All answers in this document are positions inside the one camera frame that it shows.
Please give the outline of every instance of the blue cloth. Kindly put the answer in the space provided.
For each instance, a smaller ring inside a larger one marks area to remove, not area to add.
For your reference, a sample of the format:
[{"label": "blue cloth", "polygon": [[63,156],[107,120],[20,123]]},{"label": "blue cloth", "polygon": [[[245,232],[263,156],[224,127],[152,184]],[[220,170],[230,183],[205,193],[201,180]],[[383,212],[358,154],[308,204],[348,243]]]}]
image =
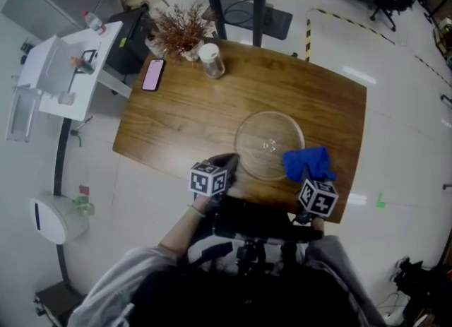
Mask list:
[{"label": "blue cloth", "polygon": [[309,167],[313,179],[336,180],[336,174],[329,171],[330,155],[324,146],[297,151],[287,151],[282,156],[285,174],[290,180],[300,183],[304,166]]}]

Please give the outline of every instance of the white bin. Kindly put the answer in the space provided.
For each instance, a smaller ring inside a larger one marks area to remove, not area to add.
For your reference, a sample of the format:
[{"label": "white bin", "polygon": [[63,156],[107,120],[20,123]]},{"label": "white bin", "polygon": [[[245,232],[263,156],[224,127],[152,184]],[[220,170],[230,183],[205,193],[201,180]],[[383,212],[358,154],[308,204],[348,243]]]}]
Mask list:
[{"label": "white bin", "polygon": [[31,198],[30,212],[36,231],[55,244],[69,242],[88,228],[88,217],[65,196]]}]

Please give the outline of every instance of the smartphone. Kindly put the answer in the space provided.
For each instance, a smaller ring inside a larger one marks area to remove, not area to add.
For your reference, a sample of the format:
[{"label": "smartphone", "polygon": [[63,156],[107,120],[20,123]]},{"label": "smartphone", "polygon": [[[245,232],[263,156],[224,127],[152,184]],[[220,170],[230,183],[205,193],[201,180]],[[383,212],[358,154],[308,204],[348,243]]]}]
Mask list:
[{"label": "smartphone", "polygon": [[165,67],[164,59],[153,59],[149,64],[148,72],[146,72],[146,76],[144,78],[143,86],[141,86],[141,90],[157,91],[158,86],[160,84],[160,79],[162,78],[164,67]]}]

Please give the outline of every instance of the glass plate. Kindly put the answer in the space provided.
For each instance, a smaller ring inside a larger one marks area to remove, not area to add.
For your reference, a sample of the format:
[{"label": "glass plate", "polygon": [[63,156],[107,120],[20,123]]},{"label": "glass plate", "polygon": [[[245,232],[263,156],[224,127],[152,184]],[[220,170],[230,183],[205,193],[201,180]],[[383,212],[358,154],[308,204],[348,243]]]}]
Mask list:
[{"label": "glass plate", "polygon": [[251,176],[264,181],[285,178],[283,154],[304,149],[304,136],[297,122],[276,111],[252,114],[240,125],[235,150]]}]

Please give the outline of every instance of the floor tape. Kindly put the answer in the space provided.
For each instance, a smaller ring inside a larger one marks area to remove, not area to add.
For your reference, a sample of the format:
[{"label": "floor tape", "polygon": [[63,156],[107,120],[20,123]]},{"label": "floor tape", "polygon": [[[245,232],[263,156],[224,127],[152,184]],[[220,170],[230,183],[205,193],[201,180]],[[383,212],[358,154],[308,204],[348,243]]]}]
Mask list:
[{"label": "floor tape", "polygon": [[417,58],[417,59],[419,59],[425,66],[427,66],[429,69],[431,69],[438,77],[440,77],[440,79],[441,80],[443,80],[445,83],[447,83],[447,85],[449,86],[449,87],[452,87],[452,85],[449,83],[449,82],[447,82],[447,80],[443,77],[443,76],[441,76],[439,73],[438,73],[438,71],[435,71],[435,69],[433,68],[433,67],[431,67],[426,61],[424,61],[422,58],[420,58],[419,56],[416,56],[415,55],[415,57]]},{"label": "floor tape", "polygon": [[374,33],[375,35],[378,35],[378,36],[384,38],[386,41],[396,45],[396,43],[394,41],[392,41],[389,38],[387,38],[383,33],[377,32],[377,31],[375,31],[375,29],[367,27],[366,25],[362,25],[361,23],[355,22],[354,20],[351,20],[349,18],[341,17],[341,16],[339,16],[339,15],[337,15],[335,13],[330,13],[330,12],[324,11],[323,9],[319,9],[319,8],[311,8],[311,11],[317,11],[317,12],[326,14],[328,16],[333,16],[334,18],[337,18],[337,19],[346,20],[348,23],[351,23],[353,25],[357,25],[357,26],[359,26],[359,27],[361,27],[361,28],[363,28],[365,30],[369,30],[372,33]]},{"label": "floor tape", "polygon": [[[389,38],[387,38],[382,33],[377,32],[374,29],[372,29],[370,27],[367,27],[366,25],[362,25],[361,23],[355,22],[354,20],[351,20],[349,18],[341,17],[338,14],[327,12],[327,11],[324,11],[323,9],[319,9],[319,8],[311,8],[310,11],[316,11],[316,12],[319,12],[319,13],[322,13],[322,14],[326,14],[327,16],[333,16],[334,18],[345,20],[348,23],[351,23],[353,25],[357,25],[357,26],[359,26],[359,27],[361,27],[361,28],[363,28],[365,30],[369,30],[372,33],[374,33],[375,35],[378,35],[378,36],[384,38],[386,41],[396,45],[396,43],[394,41],[390,40]],[[452,87],[452,85],[443,76],[441,76],[438,71],[436,71],[433,67],[431,67],[426,61],[421,59],[419,56],[415,55],[415,57],[417,59],[419,59],[425,66],[427,66],[429,69],[431,69],[438,77],[440,77],[441,80],[443,80],[445,83],[447,83],[448,86]],[[308,19],[307,20],[307,29],[306,29],[306,56],[305,56],[304,60],[306,62],[309,62],[310,58],[311,58],[311,21]]]},{"label": "floor tape", "polygon": [[311,57],[311,20],[308,18],[306,26],[306,54],[304,56],[304,60],[306,62],[309,62],[310,57]]}]

